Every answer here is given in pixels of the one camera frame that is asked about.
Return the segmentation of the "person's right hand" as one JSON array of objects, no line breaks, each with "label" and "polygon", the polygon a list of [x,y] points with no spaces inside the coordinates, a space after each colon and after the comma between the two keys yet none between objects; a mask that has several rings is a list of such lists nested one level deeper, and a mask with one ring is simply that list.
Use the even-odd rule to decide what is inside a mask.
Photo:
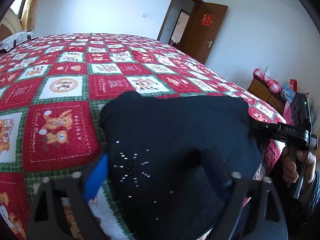
[{"label": "person's right hand", "polygon": [[[304,173],[304,181],[303,181],[303,188],[308,189],[313,180],[315,178],[315,170],[316,170],[316,157],[311,153],[307,153],[306,151],[296,150],[296,160],[305,163],[305,173]],[[287,183],[295,183],[298,178],[298,170],[295,161],[291,158],[290,155],[290,148],[285,146],[282,151],[282,158],[281,161],[283,163],[283,179]]]}]

